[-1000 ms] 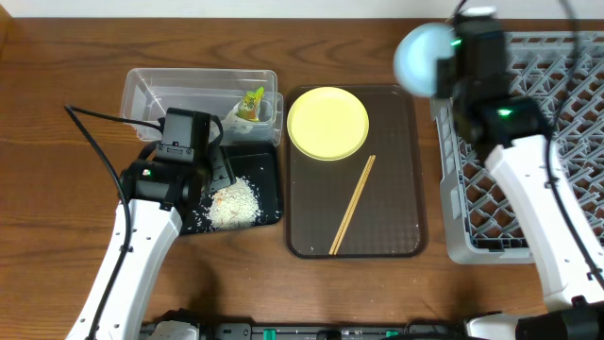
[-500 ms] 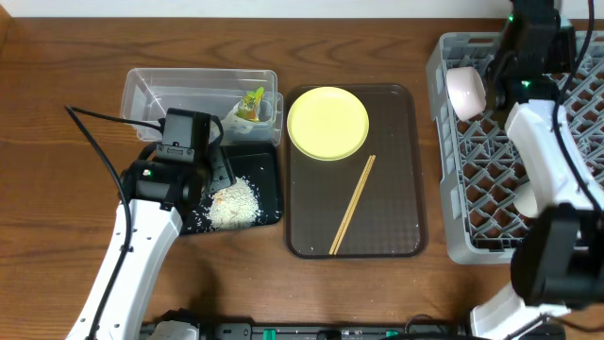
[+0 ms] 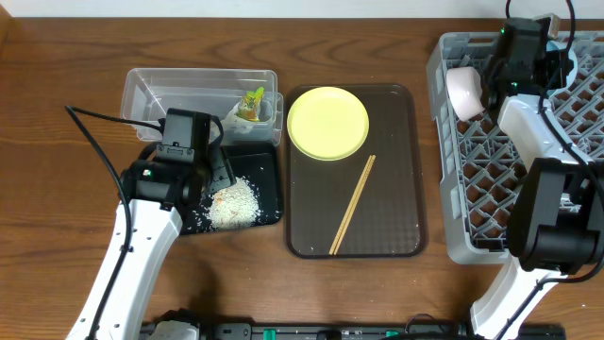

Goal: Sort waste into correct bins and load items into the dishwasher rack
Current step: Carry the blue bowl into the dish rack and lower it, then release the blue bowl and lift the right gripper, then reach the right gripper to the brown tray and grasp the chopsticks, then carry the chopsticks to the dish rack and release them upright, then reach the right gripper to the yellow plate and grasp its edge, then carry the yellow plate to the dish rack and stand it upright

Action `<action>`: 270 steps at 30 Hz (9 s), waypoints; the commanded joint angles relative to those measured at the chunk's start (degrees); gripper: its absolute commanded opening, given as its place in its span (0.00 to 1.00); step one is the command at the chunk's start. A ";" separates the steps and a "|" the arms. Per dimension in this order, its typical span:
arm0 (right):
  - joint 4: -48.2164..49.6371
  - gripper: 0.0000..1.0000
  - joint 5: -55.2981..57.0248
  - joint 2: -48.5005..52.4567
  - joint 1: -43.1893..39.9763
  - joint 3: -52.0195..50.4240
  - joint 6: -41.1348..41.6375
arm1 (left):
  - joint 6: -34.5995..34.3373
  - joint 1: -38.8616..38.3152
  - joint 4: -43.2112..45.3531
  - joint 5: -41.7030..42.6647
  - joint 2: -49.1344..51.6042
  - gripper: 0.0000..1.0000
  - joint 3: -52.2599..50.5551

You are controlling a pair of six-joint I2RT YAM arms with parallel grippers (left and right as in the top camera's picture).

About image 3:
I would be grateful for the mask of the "blue bowl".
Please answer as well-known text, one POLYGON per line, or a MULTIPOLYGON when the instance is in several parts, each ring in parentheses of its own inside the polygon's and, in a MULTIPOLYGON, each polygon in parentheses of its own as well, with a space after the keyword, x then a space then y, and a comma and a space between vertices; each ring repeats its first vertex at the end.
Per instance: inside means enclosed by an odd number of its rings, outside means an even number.
POLYGON ((566 90, 576 79, 578 59, 573 49, 566 50, 564 42, 549 41, 546 45, 547 81, 549 91, 566 90))

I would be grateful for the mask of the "yellow plate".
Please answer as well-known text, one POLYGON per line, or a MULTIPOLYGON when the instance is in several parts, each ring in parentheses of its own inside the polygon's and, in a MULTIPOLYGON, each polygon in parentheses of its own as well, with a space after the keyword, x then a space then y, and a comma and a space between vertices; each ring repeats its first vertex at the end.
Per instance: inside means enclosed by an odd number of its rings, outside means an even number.
POLYGON ((289 108, 287 129, 294 146, 319 161, 351 156, 369 134, 369 115, 350 91, 317 87, 299 95, 289 108))

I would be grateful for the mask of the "pink bowl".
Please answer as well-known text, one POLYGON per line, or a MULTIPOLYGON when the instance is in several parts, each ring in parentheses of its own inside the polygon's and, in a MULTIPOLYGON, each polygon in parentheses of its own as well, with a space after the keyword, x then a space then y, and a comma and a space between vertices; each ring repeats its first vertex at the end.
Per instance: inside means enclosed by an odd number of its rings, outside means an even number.
POLYGON ((473 67, 460 67, 447 71, 445 84, 450 104, 457 117, 467 121, 482 114, 481 79, 473 67))

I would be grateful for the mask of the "green snack wrapper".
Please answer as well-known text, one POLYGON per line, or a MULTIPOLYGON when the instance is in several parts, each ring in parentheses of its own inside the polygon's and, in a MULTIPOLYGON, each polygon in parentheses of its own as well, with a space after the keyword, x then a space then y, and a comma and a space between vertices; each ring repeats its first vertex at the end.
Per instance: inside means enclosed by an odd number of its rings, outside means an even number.
POLYGON ((247 92, 237 106, 236 115, 246 121, 258 122, 260 120, 260 105, 263 97, 263 87, 247 92))

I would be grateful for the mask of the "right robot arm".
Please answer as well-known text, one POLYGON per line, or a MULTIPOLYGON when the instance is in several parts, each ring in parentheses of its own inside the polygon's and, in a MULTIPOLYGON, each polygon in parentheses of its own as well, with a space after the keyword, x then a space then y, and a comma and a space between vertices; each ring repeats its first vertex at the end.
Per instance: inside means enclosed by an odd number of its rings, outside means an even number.
POLYGON ((539 300, 558 283, 580 283, 603 268, 603 166, 556 121, 546 95, 575 69, 569 45, 554 45, 552 17, 509 18, 470 92, 512 140, 527 169, 507 221, 511 257, 471 307, 474 334, 514 339, 539 300))

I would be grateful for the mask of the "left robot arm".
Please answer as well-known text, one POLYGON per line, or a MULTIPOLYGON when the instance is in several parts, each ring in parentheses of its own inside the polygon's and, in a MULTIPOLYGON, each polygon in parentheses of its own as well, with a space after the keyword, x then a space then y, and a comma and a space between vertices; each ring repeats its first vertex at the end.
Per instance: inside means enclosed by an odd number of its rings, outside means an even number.
POLYGON ((220 119, 204 112, 170 109, 153 126, 158 142, 147 145, 117 172, 84 125, 76 125, 106 165, 120 202, 105 258, 71 339, 135 339, 165 257, 189 212, 202 198, 235 184, 221 149, 220 119))

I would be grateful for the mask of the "rice food waste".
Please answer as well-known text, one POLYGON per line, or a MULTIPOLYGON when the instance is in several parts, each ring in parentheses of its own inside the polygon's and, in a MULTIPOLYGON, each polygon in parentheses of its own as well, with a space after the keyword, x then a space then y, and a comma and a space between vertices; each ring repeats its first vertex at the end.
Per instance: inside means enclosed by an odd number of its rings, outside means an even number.
POLYGON ((202 199, 193 212, 194 223, 202 232, 252 227, 260 216, 255 185, 246 177, 236 177, 234 185, 202 199))

